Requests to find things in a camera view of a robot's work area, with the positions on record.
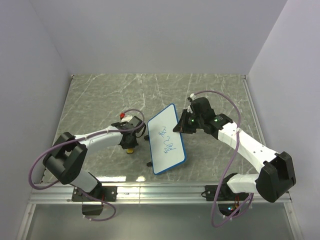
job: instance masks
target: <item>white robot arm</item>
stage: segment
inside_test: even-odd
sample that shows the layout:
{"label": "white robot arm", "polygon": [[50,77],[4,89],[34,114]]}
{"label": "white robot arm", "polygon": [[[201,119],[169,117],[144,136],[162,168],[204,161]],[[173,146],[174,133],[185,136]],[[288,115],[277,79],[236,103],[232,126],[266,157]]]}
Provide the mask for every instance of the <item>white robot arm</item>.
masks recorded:
{"label": "white robot arm", "polygon": [[268,202],[274,203],[286,191],[296,184],[295,170],[291,156],[277,153],[246,134],[237,124],[224,114],[215,114],[207,98],[188,98],[190,107],[182,111],[174,132],[193,134],[197,129],[212,135],[217,140],[236,148],[239,132],[240,153],[258,172],[257,174],[233,173],[224,178],[219,193],[223,199],[234,198],[238,193],[259,193]]}
{"label": "white robot arm", "polygon": [[139,133],[144,127],[141,119],[136,116],[128,116],[123,118],[121,122],[113,123],[97,132],[83,135],[71,135],[69,132],[65,132],[56,140],[54,145],[71,140],[79,141],[48,153],[43,159],[43,165],[62,184],[71,184],[89,195],[101,199],[101,183],[89,172],[82,169],[85,157],[101,149],[116,145],[120,145],[123,149],[133,149],[138,145],[136,133]]}

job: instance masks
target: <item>white panel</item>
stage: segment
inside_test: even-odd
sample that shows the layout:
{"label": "white panel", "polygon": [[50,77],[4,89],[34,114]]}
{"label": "white panel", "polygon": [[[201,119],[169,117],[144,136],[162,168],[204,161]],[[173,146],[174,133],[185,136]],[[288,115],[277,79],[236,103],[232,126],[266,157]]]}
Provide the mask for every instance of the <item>white panel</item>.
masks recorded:
{"label": "white panel", "polygon": [[320,1],[289,0],[248,76],[268,146],[293,159],[305,240],[319,239]]}
{"label": "white panel", "polygon": [[[53,143],[70,81],[29,1],[1,0],[0,11],[0,232],[12,240],[29,198],[29,168]],[[33,179],[43,172],[40,164]]]}
{"label": "white panel", "polygon": [[173,132],[177,123],[177,111],[173,103],[147,123],[154,174],[160,174],[186,160],[182,135]]}
{"label": "white panel", "polygon": [[247,74],[285,2],[31,0],[74,74]]}

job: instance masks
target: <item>purple cable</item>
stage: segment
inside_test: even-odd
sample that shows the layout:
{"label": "purple cable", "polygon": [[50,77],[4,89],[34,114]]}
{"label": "purple cable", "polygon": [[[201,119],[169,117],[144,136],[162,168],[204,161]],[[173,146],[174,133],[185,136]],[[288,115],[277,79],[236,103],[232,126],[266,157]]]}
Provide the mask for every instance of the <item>purple cable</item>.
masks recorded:
{"label": "purple cable", "polygon": [[[46,185],[46,186],[36,186],[33,182],[32,182],[32,173],[35,169],[35,166],[37,165],[37,163],[45,156],[47,155],[48,153],[52,152],[53,150],[55,149],[58,149],[62,146],[65,146],[65,145],[69,145],[69,144],[73,144],[75,142],[80,142],[82,140],[85,140],[85,139],[90,139],[90,138],[93,138],[95,136],[98,136],[98,135],[102,135],[102,134],[106,134],[106,133],[125,133],[125,132],[132,132],[132,131],[135,131],[139,128],[141,128],[144,124],[145,124],[145,115],[143,114],[142,111],[138,110],[138,109],[128,109],[126,111],[124,111],[123,113],[127,113],[129,111],[136,111],[138,113],[140,113],[142,115],[142,123],[137,126],[137,127],[134,127],[132,129],[127,129],[127,130],[123,130],[123,129],[119,129],[119,130],[101,130],[101,131],[98,131],[98,132],[95,132],[95,133],[92,133],[92,134],[89,134],[87,137],[81,137],[81,138],[78,138],[78,139],[73,139],[73,140],[70,140],[70,141],[66,141],[66,142],[63,142],[63,143],[60,143],[60,144],[57,144],[57,145],[54,145],[52,146],[51,148],[49,148],[48,150],[46,150],[45,152],[43,152],[35,161],[34,163],[32,164],[31,168],[30,168],[30,171],[29,171],[29,174],[28,174],[28,182],[29,182],[29,185],[33,188],[33,189],[36,189],[36,190],[44,190],[44,189],[48,189],[50,187],[52,187],[53,185],[55,185],[56,183],[59,182],[59,180],[56,180],[52,183],[50,183],[49,185]],[[85,191],[83,191],[82,189],[80,189],[79,187],[77,188],[79,189],[82,194],[84,194],[87,198],[93,200],[93,201],[98,201],[98,202],[101,202],[103,204],[107,204],[109,205],[110,207],[113,208],[114,212],[113,214],[110,216],[110,217],[107,217],[107,218],[104,218],[104,219],[93,219],[93,218],[90,218],[90,217],[86,217],[87,219],[91,219],[92,221],[95,221],[95,222],[102,222],[102,221],[106,221],[106,220],[109,220],[111,218],[113,218],[116,214],[116,207],[114,205],[112,205],[111,203],[107,202],[107,201],[103,201],[103,200],[100,200],[100,199],[97,199],[95,197],[92,197],[90,195],[88,195]]]}
{"label": "purple cable", "polygon": [[[234,107],[234,109],[236,110],[236,113],[238,115],[238,122],[236,123],[236,126],[237,128],[240,127],[240,124],[241,124],[241,115],[240,115],[240,111],[239,109],[237,108],[236,104],[226,95],[224,95],[223,93],[219,92],[219,91],[214,91],[214,90],[203,90],[203,91],[198,91],[196,93],[194,93],[194,95],[198,95],[198,94],[202,94],[202,93],[214,93],[214,94],[218,94],[222,97],[224,97],[225,99],[227,99],[231,104],[232,106]],[[240,138],[239,138],[239,132],[237,131],[236,132],[236,145],[235,145],[235,149],[234,149],[234,152],[233,152],[233,155],[232,157],[230,158],[227,166],[225,167],[224,171],[223,171],[223,174],[219,180],[219,183],[218,183],[218,187],[216,189],[216,192],[215,192],[215,195],[214,195],[214,199],[213,199],[213,204],[212,204],[212,208],[211,208],[211,225],[215,228],[218,228],[218,227],[221,227],[222,225],[224,225],[226,222],[228,222],[241,208],[242,206],[247,202],[249,201],[249,204],[248,206],[244,209],[244,211],[242,211],[241,213],[239,213],[237,216],[235,216],[234,218],[237,218],[241,215],[243,215],[248,209],[249,209],[249,206],[254,198],[254,194],[251,193],[241,204],[239,207],[236,208],[236,210],[231,213],[231,215],[229,215],[226,219],[224,219],[224,221],[222,221],[221,223],[219,224],[215,224],[214,223],[214,215],[215,215],[215,210],[216,210],[216,203],[217,203],[217,200],[218,200],[218,196],[219,196],[219,192],[220,192],[220,189],[221,189],[221,186],[222,186],[222,183],[223,183],[223,180],[232,164],[232,162],[234,161],[234,159],[236,158],[237,156],[237,153],[238,153],[238,150],[239,150],[239,145],[240,145]]]}

